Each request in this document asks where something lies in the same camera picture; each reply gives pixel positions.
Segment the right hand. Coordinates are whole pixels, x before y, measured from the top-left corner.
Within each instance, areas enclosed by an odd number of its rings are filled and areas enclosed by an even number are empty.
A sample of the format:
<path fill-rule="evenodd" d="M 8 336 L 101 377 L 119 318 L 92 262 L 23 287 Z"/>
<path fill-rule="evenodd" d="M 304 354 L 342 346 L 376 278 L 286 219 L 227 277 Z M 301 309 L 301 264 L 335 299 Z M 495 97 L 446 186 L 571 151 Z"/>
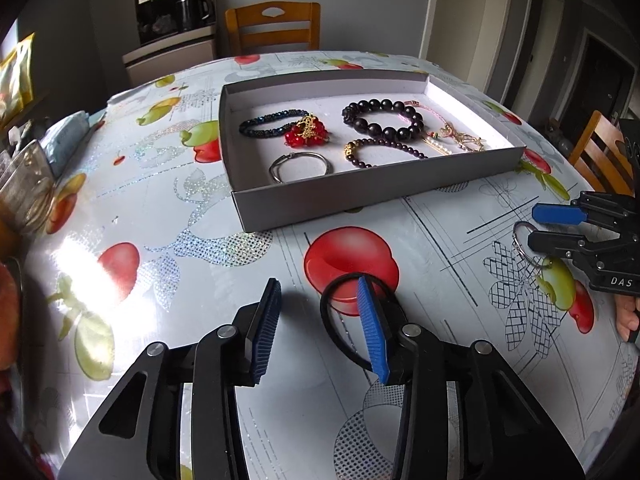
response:
<path fill-rule="evenodd" d="M 623 341 L 630 341 L 631 335 L 639 330 L 639 306 L 638 297 L 615 295 L 616 330 Z"/>

